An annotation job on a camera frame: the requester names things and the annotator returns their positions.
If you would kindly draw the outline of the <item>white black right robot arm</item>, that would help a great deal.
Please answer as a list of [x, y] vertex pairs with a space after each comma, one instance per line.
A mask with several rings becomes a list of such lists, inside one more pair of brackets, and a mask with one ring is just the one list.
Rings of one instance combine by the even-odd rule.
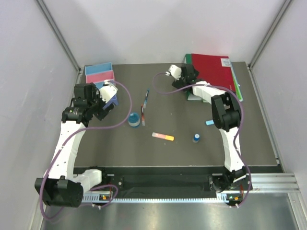
[[210, 103], [214, 125], [222, 136], [225, 167], [225, 172], [212, 179], [211, 185], [217, 192], [236, 189], [246, 178], [248, 172], [241, 157], [239, 142], [239, 132], [243, 121], [240, 101], [233, 91], [198, 79], [199, 72], [192, 64], [183, 64], [181, 67], [171, 65], [168, 72], [174, 78], [173, 87], [189, 91]]

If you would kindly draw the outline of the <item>light blue drawer bin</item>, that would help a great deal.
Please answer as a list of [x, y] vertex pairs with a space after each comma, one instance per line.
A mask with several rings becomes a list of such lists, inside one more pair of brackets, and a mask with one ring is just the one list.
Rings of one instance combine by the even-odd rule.
[[97, 90], [115, 90], [117, 91], [117, 87], [115, 85], [115, 82], [113, 80], [105, 80], [94, 83]]

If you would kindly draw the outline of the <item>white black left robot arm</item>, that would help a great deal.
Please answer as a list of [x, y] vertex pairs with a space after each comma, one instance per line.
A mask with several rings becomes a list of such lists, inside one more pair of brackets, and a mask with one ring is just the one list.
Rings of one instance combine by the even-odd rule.
[[80, 142], [93, 117], [102, 120], [114, 108], [110, 100], [117, 94], [111, 82], [101, 88], [93, 83], [77, 84], [70, 106], [62, 112], [59, 140], [51, 166], [44, 177], [37, 178], [35, 189], [47, 206], [78, 207], [84, 193], [92, 187], [107, 188], [109, 179], [98, 169], [74, 175]]

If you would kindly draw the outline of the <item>purple plastic drawer bin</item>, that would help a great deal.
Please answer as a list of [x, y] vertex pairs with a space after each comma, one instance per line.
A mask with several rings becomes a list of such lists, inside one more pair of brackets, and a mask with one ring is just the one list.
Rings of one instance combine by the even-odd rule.
[[114, 95], [110, 101], [109, 101], [110, 104], [113, 104], [114, 106], [118, 106], [119, 105], [119, 102], [118, 102], [118, 97], [117, 95]]

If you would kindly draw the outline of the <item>blue round jar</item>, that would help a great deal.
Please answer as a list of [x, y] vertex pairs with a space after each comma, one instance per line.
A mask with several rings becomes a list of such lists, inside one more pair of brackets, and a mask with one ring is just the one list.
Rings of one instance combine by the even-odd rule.
[[130, 113], [129, 117], [128, 117], [128, 124], [131, 127], [138, 127], [140, 125], [140, 116], [138, 113]]

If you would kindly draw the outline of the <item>blue end drawer bin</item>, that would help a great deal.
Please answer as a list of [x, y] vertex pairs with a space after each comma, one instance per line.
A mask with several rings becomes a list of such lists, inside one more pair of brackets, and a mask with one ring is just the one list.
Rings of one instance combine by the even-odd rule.
[[84, 70], [85, 70], [85, 75], [91, 75], [91, 74], [111, 71], [113, 70], [113, 67], [111, 62], [107, 62], [102, 64], [85, 66]]

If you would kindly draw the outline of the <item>pink plastic drawer bin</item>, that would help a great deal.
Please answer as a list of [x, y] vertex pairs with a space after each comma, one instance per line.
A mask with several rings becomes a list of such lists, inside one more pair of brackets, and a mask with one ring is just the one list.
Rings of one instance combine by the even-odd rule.
[[112, 70], [86, 75], [86, 83], [97, 83], [115, 78]]

